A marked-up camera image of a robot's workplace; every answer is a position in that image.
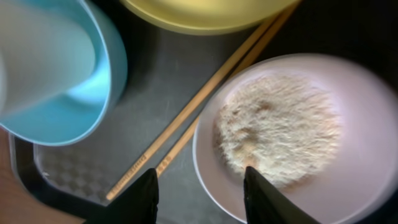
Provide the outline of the pile of cooked rice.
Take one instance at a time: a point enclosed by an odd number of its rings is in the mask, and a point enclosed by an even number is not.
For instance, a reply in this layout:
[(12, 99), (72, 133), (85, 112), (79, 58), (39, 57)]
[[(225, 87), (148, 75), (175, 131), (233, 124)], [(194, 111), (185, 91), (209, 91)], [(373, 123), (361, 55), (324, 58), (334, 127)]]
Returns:
[(238, 88), (214, 123), (213, 149), (235, 176), (255, 168), (278, 189), (322, 172), (338, 152), (340, 116), (304, 77), (269, 75)]

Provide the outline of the blue bowl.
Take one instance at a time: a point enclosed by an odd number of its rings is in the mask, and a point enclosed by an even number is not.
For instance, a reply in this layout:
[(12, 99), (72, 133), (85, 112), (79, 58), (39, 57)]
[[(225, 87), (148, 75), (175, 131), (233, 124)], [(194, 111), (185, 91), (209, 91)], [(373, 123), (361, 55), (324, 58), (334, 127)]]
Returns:
[(123, 40), (109, 16), (91, 1), (24, 1), (81, 25), (95, 48), (96, 65), (82, 84), (1, 120), (13, 135), (44, 146), (66, 146), (89, 136), (112, 110), (127, 82)]

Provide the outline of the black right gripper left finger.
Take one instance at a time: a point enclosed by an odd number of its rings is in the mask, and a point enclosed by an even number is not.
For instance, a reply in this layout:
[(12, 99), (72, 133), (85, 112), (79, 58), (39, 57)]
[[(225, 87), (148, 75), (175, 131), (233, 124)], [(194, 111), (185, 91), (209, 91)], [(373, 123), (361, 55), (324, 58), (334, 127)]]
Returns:
[(159, 203), (159, 185), (154, 168), (145, 171), (103, 211), (85, 224), (155, 224)]

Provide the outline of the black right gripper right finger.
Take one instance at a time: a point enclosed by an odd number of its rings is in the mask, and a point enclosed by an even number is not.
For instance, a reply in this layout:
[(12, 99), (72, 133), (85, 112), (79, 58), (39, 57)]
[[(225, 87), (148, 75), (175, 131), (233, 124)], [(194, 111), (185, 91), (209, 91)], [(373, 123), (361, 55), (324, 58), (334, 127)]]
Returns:
[(319, 224), (251, 166), (244, 176), (244, 205), (248, 224)]

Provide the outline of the white paper cup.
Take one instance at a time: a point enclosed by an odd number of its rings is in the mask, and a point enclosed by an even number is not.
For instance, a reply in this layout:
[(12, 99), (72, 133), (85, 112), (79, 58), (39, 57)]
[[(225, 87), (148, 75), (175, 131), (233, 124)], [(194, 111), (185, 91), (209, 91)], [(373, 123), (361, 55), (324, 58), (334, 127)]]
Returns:
[(1, 1), (1, 116), (88, 79), (96, 55), (87, 32), (52, 12)]

